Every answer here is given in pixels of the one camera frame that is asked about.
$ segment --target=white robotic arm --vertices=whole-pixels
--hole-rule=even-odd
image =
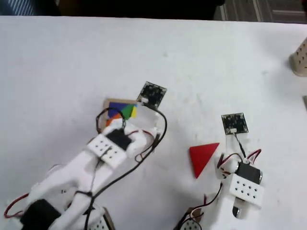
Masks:
[[[83,213],[88,209],[91,197],[105,186],[114,170],[126,159],[134,157],[151,144],[142,129],[127,121],[124,134],[129,136],[131,143],[126,150],[122,149],[108,138],[109,134],[119,130],[121,126],[122,119],[114,120],[69,164],[56,170],[33,187],[27,199],[29,206],[39,199],[45,199],[60,212],[60,217],[52,223],[49,230],[84,229],[86,216]],[[152,137],[157,135],[155,127],[146,132]],[[70,195],[60,202],[53,202],[52,200],[59,199],[56,194],[63,193],[63,188],[67,188],[64,191],[69,190]],[[99,221],[103,214],[103,209],[92,210],[89,226]]]

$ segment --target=yellow shape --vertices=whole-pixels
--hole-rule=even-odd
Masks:
[[[131,112],[131,116],[132,118],[136,118],[136,107],[134,106]]]

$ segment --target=wire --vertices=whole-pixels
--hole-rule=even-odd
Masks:
[[[144,158],[142,159],[141,162],[139,162],[137,165],[135,165],[132,169],[130,169],[129,171],[127,171],[126,173],[122,174],[120,177],[118,177],[117,179],[111,181],[110,183],[108,183],[106,186],[104,186],[102,189],[100,189],[92,198],[91,198],[91,202],[90,202],[90,205],[88,207],[88,212],[87,212],[87,215],[86,215],[86,220],[85,220],[85,224],[84,224],[84,230],[87,230],[88,229],[88,221],[89,221],[89,218],[90,218],[90,215],[91,215],[91,210],[93,208],[93,204],[94,204],[94,201],[95,199],[100,195],[102,194],[106,189],[108,189],[110,186],[112,186],[113,184],[115,184],[117,181],[120,181],[121,179],[123,179],[124,177],[126,177],[127,175],[129,175],[130,173],[132,173],[134,170],[136,170],[143,162],[144,160],[154,151],[154,149],[158,146],[158,144],[160,144],[160,142],[162,141],[162,139],[164,138],[165,134],[166,134],[166,130],[167,130],[167,119],[165,117],[165,115],[160,112],[159,110],[157,110],[156,108],[152,107],[152,106],[149,106],[147,104],[143,104],[143,106],[146,106],[148,107],[149,109],[159,113],[162,118],[164,119],[164,122],[165,122],[165,126],[164,126],[164,131],[162,133],[162,136],[159,138],[159,135],[156,136],[155,138],[155,141],[152,143],[151,146],[149,146],[146,150],[144,150],[143,152],[147,151],[149,148],[150,151],[144,156]]]
[[[132,131],[131,133],[129,133],[128,136],[130,136],[130,135],[133,134],[133,133],[137,133],[138,131],[139,131],[139,130],[134,130],[134,131]],[[153,142],[154,142],[154,136],[153,136],[150,132],[148,132],[148,131],[146,131],[146,130],[144,130],[144,129],[143,129],[142,131],[143,131],[144,133],[150,135],[150,136],[152,137],[152,139],[153,139]],[[149,148],[152,147],[153,142],[152,142],[152,144],[151,144],[146,150],[144,150],[143,152],[137,154],[137,155],[134,157],[134,160],[135,160],[137,163],[140,163],[140,162],[143,160],[143,155],[142,155],[142,154],[143,154],[144,152],[146,152]]]
[[[245,151],[244,151],[244,149],[243,149],[243,147],[242,147],[241,142],[239,141],[238,137],[236,136],[236,133],[233,133],[233,134],[234,134],[234,136],[236,137],[236,140],[237,140],[238,143],[239,143],[239,146],[240,146],[240,149],[241,149],[241,152],[242,152],[244,158],[246,158],[246,154],[245,154]]]
[[[27,193],[27,194],[24,194],[24,195],[18,197],[17,199],[13,200],[13,201],[7,206],[7,208],[5,209],[4,214],[3,214],[4,218],[9,219],[9,218],[13,218],[13,217],[17,217],[17,218],[21,217],[21,213],[23,213],[23,211],[16,212],[16,213],[13,214],[13,215],[8,215],[8,212],[9,212],[9,210],[11,209],[11,207],[13,207],[14,204],[16,204],[18,201],[20,201],[20,200],[22,200],[22,199],[24,199],[24,198],[26,198],[26,197],[28,197],[28,196],[29,196],[29,194]]]
[[[220,189],[219,189],[219,191],[217,192],[217,194],[215,195],[215,197],[214,197],[209,203],[206,203],[206,204],[203,204],[203,205],[199,205],[199,206],[194,207],[194,209],[190,212],[190,218],[193,218],[193,217],[192,217],[193,212],[196,211],[197,209],[203,208],[203,207],[206,207],[206,206],[209,206],[210,204],[212,204],[212,203],[217,199],[217,197],[218,197],[218,195],[219,195],[219,193],[220,193],[222,187],[223,187],[223,183],[221,182],[221,183],[220,183]]]
[[[240,156],[240,154],[238,154],[238,153],[232,153],[232,154],[230,154],[229,156],[227,156],[225,159],[223,159],[222,160],[222,162],[221,162],[221,165],[222,164],[225,164],[226,163],[226,161],[228,161],[232,156],[238,156],[239,158],[240,158],[240,160],[241,160],[241,162],[243,162],[243,159],[242,159],[242,157]]]
[[[258,149],[258,150],[253,151],[251,154],[248,155],[248,159],[250,159],[252,156],[254,156],[253,160],[251,161],[252,164],[255,163],[256,158],[260,155],[261,151],[262,151],[261,149]]]
[[[123,113],[119,110],[119,109],[117,109],[117,108],[113,108],[113,107],[108,107],[108,108],[105,108],[103,111],[101,111],[101,113],[100,114],[98,114],[98,116],[96,117],[96,130],[97,130],[97,133],[98,134],[100,134],[101,133],[101,128],[99,128],[99,118],[101,117],[101,115],[102,114],[104,114],[106,111],[109,111],[109,110],[115,110],[115,111],[117,111],[119,114],[120,114],[120,116],[123,118],[123,124],[122,124],[122,129],[125,129],[125,127],[126,127],[126,118],[125,118],[125,116],[123,115]]]
[[[253,164],[255,163],[255,161],[256,161],[257,157],[260,155],[260,153],[261,153],[261,150],[260,150],[260,151],[257,153],[257,155],[254,157]]]

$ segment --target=red triangle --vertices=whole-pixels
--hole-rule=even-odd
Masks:
[[[195,177],[198,178],[220,143],[190,147],[190,157]]]

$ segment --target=white table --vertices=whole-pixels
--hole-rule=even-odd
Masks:
[[[0,18],[0,200],[26,193],[95,136],[107,97],[168,89],[169,129],[144,165],[98,202],[118,230],[172,229],[218,189],[210,162],[194,179],[189,146],[220,142],[222,114],[244,112],[247,151],[268,177],[255,229],[304,229],[307,79],[288,56],[307,25],[70,17]]]

